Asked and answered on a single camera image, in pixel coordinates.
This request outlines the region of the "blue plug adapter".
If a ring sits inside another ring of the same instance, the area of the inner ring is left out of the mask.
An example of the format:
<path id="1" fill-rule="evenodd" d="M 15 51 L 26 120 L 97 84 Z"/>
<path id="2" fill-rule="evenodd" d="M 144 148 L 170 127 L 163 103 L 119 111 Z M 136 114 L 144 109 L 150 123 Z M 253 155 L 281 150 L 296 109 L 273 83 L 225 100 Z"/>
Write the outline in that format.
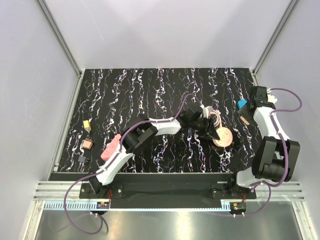
<path id="1" fill-rule="evenodd" d="M 238 109 L 240 110 L 240 109 L 243 108 L 246 104 L 247 104 L 247 101 L 246 101 L 246 100 L 239 100 L 239 101 L 237 102 L 237 107 L 238 107 Z"/>

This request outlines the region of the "pink round power strip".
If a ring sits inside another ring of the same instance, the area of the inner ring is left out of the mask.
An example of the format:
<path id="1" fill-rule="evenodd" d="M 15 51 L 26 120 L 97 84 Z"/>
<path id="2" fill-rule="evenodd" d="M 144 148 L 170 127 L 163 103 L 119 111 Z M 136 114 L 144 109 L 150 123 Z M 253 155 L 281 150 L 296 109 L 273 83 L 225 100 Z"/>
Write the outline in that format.
<path id="1" fill-rule="evenodd" d="M 226 148 L 233 142 L 233 134 L 227 127 L 219 127 L 216 129 L 219 140 L 213 139 L 213 143 L 217 147 Z"/>

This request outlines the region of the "pink triangular power socket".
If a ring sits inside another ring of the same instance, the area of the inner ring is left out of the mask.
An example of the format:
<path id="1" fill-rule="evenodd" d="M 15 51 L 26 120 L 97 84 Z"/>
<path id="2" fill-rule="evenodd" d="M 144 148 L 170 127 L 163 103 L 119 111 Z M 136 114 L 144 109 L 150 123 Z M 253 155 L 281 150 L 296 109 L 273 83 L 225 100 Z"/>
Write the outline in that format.
<path id="1" fill-rule="evenodd" d="M 110 159 L 110 157 L 113 155 L 113 153 L 117 150 L 117 147 L 120 143 L 121 140 L 121 134 L 117 134 L 114 136 L 112 141 L 107 144 L 106 148 L 104 151 L 101 153 L 100 158 L 103 161 L 107 161 Z"/>

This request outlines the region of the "pink plug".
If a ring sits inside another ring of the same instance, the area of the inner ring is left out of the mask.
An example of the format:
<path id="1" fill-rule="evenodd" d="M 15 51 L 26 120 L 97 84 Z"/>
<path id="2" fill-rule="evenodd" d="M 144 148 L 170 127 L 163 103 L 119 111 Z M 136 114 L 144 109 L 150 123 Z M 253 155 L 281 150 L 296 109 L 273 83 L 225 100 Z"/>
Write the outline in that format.
<path id="1" fill-rule="evenodd" d="M 82 148 L 86 150 L 90 150 L 93 147 L 93 140 L 92 139 L 85 139 L 82 141 Z"/>

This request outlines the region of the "yellow plug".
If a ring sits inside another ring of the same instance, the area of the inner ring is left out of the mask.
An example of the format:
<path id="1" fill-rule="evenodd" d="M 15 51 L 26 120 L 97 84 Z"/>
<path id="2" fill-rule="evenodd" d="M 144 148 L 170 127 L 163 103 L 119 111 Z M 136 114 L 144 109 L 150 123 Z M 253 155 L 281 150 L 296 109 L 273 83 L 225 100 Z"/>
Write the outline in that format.
<path id="1" fill-rule="evenodd" d="M 90 133 L 91 131 L 91 124 L 89 120 L 84 120 L 83 121 L 83 128 L 86 132 Z"/>

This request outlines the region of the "dark grey plug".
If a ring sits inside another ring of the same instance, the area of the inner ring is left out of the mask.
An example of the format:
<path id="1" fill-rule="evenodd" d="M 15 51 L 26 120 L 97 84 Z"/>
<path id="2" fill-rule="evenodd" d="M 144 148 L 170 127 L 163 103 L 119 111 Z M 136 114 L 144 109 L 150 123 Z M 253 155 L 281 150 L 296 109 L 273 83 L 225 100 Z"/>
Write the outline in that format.
<path id="1" fill-rule="evenodd" d="M 78 162 L 79 163 L 83 163 L 83 164 L 87 164 L 89 162 L 89 159 L 85 156 L 79 156 L 78 157 Z"/>

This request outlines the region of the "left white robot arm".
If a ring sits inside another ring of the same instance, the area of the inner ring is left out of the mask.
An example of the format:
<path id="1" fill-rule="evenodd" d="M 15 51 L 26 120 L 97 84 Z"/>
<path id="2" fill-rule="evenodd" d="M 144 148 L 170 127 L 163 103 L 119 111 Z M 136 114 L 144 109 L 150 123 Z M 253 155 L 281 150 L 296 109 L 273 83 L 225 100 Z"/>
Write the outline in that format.
<path id="1" fill-rule="evenodd" d="M 211 106 L 192 106 L 188 110 L 179 110 L 170 118 L 153 119 L 141 114 L 138 120 L 122 134 L 117 134 L 100 155 L 104 164 L 88 182 L 90 192 L 97 198 L 108 193 L 117 172 L 131 158 L 139 155 L 157 136 L 175 135 L 182 129 L 197 131 L 200 138 L 220 140 L 218 128 L 221 117 Z"/>

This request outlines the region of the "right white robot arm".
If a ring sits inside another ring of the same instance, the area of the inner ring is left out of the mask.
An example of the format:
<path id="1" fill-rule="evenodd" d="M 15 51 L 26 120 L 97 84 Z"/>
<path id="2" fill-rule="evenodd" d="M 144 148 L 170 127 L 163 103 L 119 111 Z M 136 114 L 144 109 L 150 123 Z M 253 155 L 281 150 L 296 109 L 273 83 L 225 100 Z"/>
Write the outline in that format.
<path id="1" fill-rule="evenodd" d="M 259 128 L 262 141 L 251 167 L 228 180 L 225 190 L 231 198 L 239 199 L 261 184 L 276 188 L 293 176 L 301 146 L 282 129 L 277 118 L 280 109 L 269 100 L 271 91 L 265 86 L 252 87 L 248 101 L 238 110 L 244 123 Z"/>

